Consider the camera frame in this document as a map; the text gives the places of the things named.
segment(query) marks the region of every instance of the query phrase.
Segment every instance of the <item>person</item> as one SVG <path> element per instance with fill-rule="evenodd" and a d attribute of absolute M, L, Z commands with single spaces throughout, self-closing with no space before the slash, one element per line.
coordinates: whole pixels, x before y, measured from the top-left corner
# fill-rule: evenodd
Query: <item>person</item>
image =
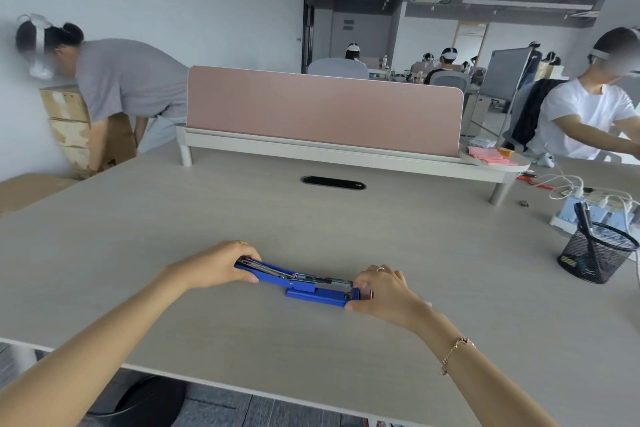
<path fill-rule="evenodd" d="M 261 260 L 255 248 L 236 240 L 167 266 L 140 292 L 2 389 L 0 425 L 78 425 L 138 342 L 182 294 L 234 280 L 258 282 L 252 273 L 234 267 L 244 256 Z M 442 312 L 411 291 L 402 272 L 371 266 L 353 285 L 375 293 L 370 300 L 348 302 L 345 309 L 384 319 L 416 334 L 441 361 L 443 374 L 450 375 L 483 427 L 558 427 Z"/>
<path fill-rule="evenodd" d="M 549 63 L 549 66 L 560 66 L 562 64 L 562 60 L 553 51 L 549 51 L 546 58 L 542 59 L 542 61 Z"/>
<path fill-rule="evenodd" d="M 347 46 L 347 52 L 344 55 L 345 59 L 353 59 L 354 61 L 360 61 L 360 47 L 355 42 L 350 43 Z"/>
<path fill-rule="evenodd" d="M 431 77 L 438 73 L 439 71 L 453 71 L 453 61 L 458 57 L 458 50 L 455 48 L 446 48 L 442 51 L 440 55 L 440 67 L 436 68 L 429 72 L 427 77 L 424 79 L 424 84 L 431 84 Z"/>
<path fill-rule="evenodd" d="M 75 24 L 56 27 L 37 14 L 19 21 L 16 47 L 43 70 L 39 76 L 77 80 L 91 122 L 89 174 L 101 170 L 109 116 L 136 117 L 139 152 L 175 139 L 174 125 L 186 123 L 188 68 L 168 54 L 128 39 L 85 41 Z"/>
<path fill-rule="evenodd" d="M 540 61 L 542 61 L 542 53 L 538 51 L 539 47 L 540 43 L 537 41 L 532 41 L 529 43 L 531 52 L 529 53 L 529 59 L 527 59 L 527 63 L 524 66 L 524 72 L 522 74 L 522 78 L 520 79 L 518 89 L 520 89 L 524 85 L 527 85 L 528 83 L 533 83 L 533 80 L 536 78 L 538 66 L 540 65 Z"/>
<path fill-rule="evenodd" d="M 640 117 L 627 93 L 612 85 L 640 74 L 640 34 L 618 27 L 589 52 L 589 67 L 551 90 L 540 107 L 538 127 L 527 143 L 532 153 L 594 159 L 600 150 L 640 158 Z M 611 125 L 629 139 L 609 133 Z"/>

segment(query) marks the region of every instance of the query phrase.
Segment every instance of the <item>white t-shirt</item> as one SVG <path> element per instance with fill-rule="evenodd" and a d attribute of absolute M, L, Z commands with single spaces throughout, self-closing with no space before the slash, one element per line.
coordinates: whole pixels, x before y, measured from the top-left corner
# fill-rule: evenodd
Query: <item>white t-shirt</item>
<path fill-rule="evenodd" d="M 586 91 L 579 80 L 571 80 L 551 90 L 542 102 L 536 135 L 527 147 L 539 154 L 549 152 L 574 158 L 596 158 L 599 149 L 569 138 L 553 122 L 566 115 L 580 115 L 582 123 L 609 131 L 616 120 L 633 117 L 636 111 L 620 87 L 604 85 L 602 94 L 594 95 Z"/>

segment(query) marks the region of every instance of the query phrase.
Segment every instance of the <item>stapler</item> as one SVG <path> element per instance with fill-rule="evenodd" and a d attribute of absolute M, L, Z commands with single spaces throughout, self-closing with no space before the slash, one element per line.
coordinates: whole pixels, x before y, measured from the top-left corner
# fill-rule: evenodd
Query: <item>stapler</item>
<path fill-rule="evenodd" d="M 265 282 L 286 287 L 286 296 L 294 299 L 339 307 L 344 307 L 350 300 L 360 299 L 360 291 L 353 288 L 350 280 L 298 273 L 249 257 L 240 257 L 236 268 L 247 270 Z"/>

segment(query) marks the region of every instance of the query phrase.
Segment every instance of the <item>left hand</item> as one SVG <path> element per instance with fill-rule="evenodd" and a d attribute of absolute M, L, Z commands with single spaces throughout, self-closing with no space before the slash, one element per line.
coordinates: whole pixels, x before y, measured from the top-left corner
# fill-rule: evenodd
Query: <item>left hand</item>
<path fill-rule="evenodd" d="M 234 267 L 240 257 L 260 260 L 260 254 L 247 242 L 224 241 L 169 266 L 168 271 L 186 290 L 219 286 L 234 280 L 258 282 L 258 277 L 251 272 Z"/>

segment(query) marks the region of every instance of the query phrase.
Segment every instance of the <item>black trash bin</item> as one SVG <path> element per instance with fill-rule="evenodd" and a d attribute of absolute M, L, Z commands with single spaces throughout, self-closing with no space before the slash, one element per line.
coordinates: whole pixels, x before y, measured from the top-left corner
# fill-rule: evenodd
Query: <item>black trash bin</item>
<path fill-rule="evenodd" d="M 187 384 L 149 376 L 129 388 L 113 412 L 89 412 L 103 427 L 171 427 L 180 414 Z"/>
<path fill-rule="evenodd" d="M 576 277 L 604 284 L 640 245 L 625 232 L 603 223 L 593 223 L 591 229 L 593 249 L 578 227 L 557 262 Z"/>

